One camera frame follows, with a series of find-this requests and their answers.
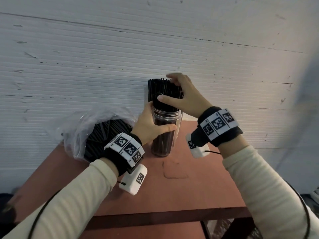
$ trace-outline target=bundle of straws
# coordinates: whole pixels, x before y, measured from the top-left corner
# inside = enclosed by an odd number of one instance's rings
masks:
[[[93,162],[100,159],[106,144],[119,133],[131,131],[132,127],[120,119],[95,124],[93,131],[86,139],[85,160]]]
[[[153,101],[153,106],[163,112],[177,112],[178,109],[157,100],[158,95],[174,98],[183,98],[184,93],[180,86],[176,86],[167,79],[148,80],[148,102]]]
[[[166,95],[174,98],[183,98],[184,94],[180,86],[176,86],[166,79],[154,79],[148,81],[148,101],[153,101],[154,124],[177,124],[180,120],[179,109],[164,104],[157,99],[158,95]],[[151,152],[159,157],[168,156],[173,147],[175,131],[166,132],[152,142]]]

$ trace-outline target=cream sleeve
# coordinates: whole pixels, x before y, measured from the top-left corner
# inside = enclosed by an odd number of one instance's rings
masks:
[[[94,161],[49,202],[32,239],[78,238],[115,184],[116,176],[109,166]],[[3,238],[27,238],[42,206]]]
[[[302,239],[307,221],[290,186],[252,146],[223,160],[264,239]],[[308,208],[311,238],[319,238],[319,219]]]

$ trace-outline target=clear plastic container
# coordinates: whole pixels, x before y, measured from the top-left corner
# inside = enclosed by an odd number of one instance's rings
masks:
[[[178,135],[179,127],[181,124],[181,111],[177,112],[163,112],[153,108],[153,121],[155,125],[176,124],[175,131],[166,132],[155,138],[151,144],[151,152],[158,157],[166,157],[170,154],[172,147]]]

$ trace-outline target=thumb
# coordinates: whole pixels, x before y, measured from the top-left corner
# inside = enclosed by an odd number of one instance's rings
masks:
[[[166,124],[158,126],[160,134],[171,132],[177,129],[177,126],[175,124]]]
[[[181,108],[181,104],[182,104],[182,100],[183,99],[178,99],[178,98],[173,98],[173,97],[170,97],[170,96],[165,96],[165,95],[159,95],[157,97],[157,99],[160,101],[160,102],[163,102],[167,105],[171,105],[177,109],[182,109]]]

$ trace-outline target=wrist strap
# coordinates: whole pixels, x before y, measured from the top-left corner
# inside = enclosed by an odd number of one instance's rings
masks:
[[[228,109],[213,106],[198,118],[197,129],[191,134],[191,139],[198,147],[208,142],[218,147],[242,133],[238,122]]]
[[[141,140],[136,135],[123,132],[115,136],[104,149],[103,156],[114,163],[119,175],[126,171],[131,174],[145,153]]]

